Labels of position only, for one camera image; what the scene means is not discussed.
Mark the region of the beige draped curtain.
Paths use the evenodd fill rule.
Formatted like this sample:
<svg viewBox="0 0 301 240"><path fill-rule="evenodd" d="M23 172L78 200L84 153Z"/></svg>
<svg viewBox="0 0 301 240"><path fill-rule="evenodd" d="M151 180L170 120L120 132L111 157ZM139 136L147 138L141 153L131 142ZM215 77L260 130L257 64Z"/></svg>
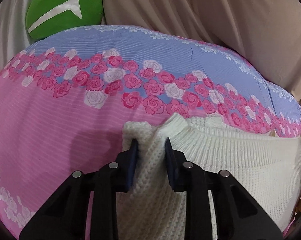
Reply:
<svg viewBox="0 0 301 240"><path fill-rule="evenodd" d="M111 25L137 25L231 48L301 100L298 0L103 0Z"/></svg>

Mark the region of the green plush cushion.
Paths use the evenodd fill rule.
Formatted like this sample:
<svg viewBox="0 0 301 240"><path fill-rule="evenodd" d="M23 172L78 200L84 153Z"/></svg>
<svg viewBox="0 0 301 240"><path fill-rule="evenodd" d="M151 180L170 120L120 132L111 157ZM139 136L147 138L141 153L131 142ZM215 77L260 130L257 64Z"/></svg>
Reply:
<svg viewBox="0 0 301 240"><path fill-rule="evenodd" d="M99 25L102 0L33 0L26 13L26 29L34 40L42 40L70 28Z"/></svg>

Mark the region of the white red navy knit sweater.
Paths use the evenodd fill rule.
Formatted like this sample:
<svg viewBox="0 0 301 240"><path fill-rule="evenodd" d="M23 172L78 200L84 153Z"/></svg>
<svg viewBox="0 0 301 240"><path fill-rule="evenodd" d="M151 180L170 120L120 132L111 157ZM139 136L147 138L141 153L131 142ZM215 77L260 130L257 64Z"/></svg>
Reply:
<svg viewBox="0 0 301 240"><path fill-rule="evenodd" d="M138 141L139 160L128 193L116 196L120 239L183 239L186 195L172 191L164 164L165 141L203 170L228 170L284 230L301 195L301 135L255 134L218 116L174 114L160 126L127 122L123 149Z"/></svg>

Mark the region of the pink floral bed sheet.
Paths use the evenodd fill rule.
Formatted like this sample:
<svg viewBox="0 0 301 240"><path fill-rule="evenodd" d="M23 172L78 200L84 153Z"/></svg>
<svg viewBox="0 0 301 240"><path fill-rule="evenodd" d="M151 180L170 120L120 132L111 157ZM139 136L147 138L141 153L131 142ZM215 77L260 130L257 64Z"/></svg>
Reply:
<svg viewBox="0 0 301 240"><path fill-rule="evenodd" d="M127 122L174 114L301 135L301 108L229 49L125 25L61 31L0 72L0 219L15 237L74 171L123 149Z"/></svg>

